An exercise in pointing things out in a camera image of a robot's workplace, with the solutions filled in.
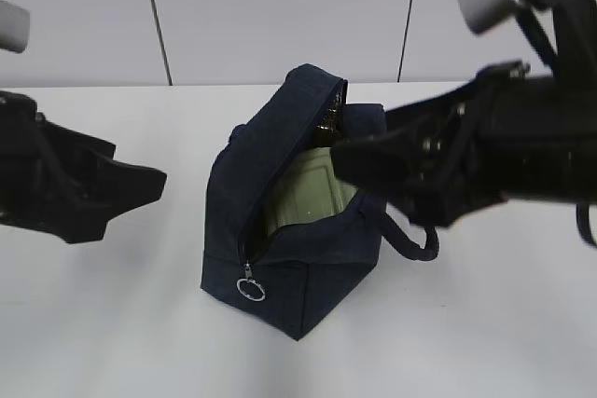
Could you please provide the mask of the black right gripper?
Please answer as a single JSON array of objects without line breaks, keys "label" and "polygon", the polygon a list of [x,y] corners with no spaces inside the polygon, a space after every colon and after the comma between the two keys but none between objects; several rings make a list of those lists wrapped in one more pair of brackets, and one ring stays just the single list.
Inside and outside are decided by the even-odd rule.
[{"label": "black right gripper", "polygon": [[[386,111],[386,133],[331,148],[335,174],[417,226],[448,227],[513,199],[572,204],[585,226],[596,203],[596,90],[522,69],[490,65]],[[422,154],[397,138],[413,128]]]}]

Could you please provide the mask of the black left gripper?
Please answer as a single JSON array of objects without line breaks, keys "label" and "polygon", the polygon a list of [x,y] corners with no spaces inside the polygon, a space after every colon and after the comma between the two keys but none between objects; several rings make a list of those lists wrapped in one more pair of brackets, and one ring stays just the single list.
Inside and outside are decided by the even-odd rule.
[{"label": "black left gripper", "polygon": [[114,159],[108,141],[61,127],[32,98],[1,93],[1,223],[67,243],[104,238],[108,223],[161,198],[167,175]]}]

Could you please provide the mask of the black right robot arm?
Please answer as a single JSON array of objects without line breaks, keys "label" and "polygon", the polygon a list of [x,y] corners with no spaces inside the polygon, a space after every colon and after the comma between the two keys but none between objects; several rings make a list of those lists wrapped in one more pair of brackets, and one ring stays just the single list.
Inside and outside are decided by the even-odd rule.
[{"label": "black right robot arm", "polygon": [[596,203],[596,0],[457,0],[482,34],[514,19],[548,75],[489,65],[458,89],[389,110],[387,131],[331,151],[337,176],[418,226],[527,199]]}]

